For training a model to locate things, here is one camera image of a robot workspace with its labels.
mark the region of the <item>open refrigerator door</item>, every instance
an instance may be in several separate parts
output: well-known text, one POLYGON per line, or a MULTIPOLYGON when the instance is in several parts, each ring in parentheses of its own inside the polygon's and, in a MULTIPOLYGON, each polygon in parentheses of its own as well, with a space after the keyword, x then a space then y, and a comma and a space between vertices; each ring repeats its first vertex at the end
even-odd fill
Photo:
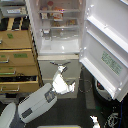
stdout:
POLYGON ((119 0, 87 0, 80 62, 121 101, 128 92, 128 6, 119 0))

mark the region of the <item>drawer handle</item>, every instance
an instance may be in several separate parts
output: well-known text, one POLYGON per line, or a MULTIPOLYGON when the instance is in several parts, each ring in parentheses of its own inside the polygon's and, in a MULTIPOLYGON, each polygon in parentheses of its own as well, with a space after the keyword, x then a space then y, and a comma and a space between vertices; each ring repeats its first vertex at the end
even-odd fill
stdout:
POLYGON ((9 59, 7 59, 6 61, 0 61, 0 63, 8 63, 9 59))
POLYGON ((20 87, 18 86, 17 90, 4 90, 4 86, 1 87, 1 92, 19 92, 20 87))
POLYGON ((57 63, 55 63, 54 61, 51 61, 50 63, 51 63, 51 64, 54 64, 54 65, 57 65, 57 66, 63 66, 63 65, 69 64, 69 63, 71 63, 71 62, 66 62, 66 63, 63 63, 63 64, 57 64, 57 63))
POLYGON ((7 73, 0 73, 0 75, 15 75, 16 71, 14 72, 7 72, 7 73))
POLYGON ((2 40, 0 40, 0 44, 2 44, 2 40))

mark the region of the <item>refrigerator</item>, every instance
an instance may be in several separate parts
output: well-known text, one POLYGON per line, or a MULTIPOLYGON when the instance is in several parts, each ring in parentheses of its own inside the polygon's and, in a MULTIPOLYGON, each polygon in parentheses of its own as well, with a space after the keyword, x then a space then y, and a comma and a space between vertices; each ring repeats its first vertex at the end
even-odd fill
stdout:
POLYGON ((60 61, 71 67, 67 81, 79 78, 83 65, 122 101, 128 92, 127 0, 26 0, 26 6, 43 81, 52 81, 60 61))

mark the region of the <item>label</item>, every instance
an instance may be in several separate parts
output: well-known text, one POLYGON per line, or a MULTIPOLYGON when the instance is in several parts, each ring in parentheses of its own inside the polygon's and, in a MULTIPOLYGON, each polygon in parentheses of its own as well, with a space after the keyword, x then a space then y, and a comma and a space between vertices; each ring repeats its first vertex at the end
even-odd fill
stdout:
POLYGON ((6 56, 5 55, 1 55, 1 58, 5 58, 6 56))
POLYGON ((20 14, 27 14, 25 7, 20 8, 20 14))
POLYGON ((13 35, 11 33, 7 34, 9 39, 13 39, 13 35))
POLYGON ((9 68, 10 70, 13 69, 13 68, 9 68))
POLYGON ((105 51, 103 52, 101 58, 117 75, 120 75, 122 71, 122 67, 114 60, 111 56, 109 56, 105 51))
POLYGON ((20 9, 7 10, 9 14, 20 14, 20 9))
POLYGON ((26 53, 13 54, 14 58, 28 58, 26 53))

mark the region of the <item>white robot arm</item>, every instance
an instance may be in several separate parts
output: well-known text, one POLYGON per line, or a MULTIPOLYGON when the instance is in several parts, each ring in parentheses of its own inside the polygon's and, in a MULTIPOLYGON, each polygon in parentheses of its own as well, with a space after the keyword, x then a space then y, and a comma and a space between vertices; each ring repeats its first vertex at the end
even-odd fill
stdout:
POLYGON ((59 94, 65 94, 68 92, 74 92, 75 82, 71 85, 67 85, 64 81, 62 73, 67 70, 66 66, 59 66, 57 72, 53 77, 53 91, 59 94))
POLYGON ((24 128, 26 123, 48 111, 57 101, 55 93, 65 94, 74 91, 75 82, 67 85, 62 72, 66 67, 59 66, 53 78, 53 86, 49 83, 29 95, 18 107, 9 104, 0 117, 0 128, 24 128))

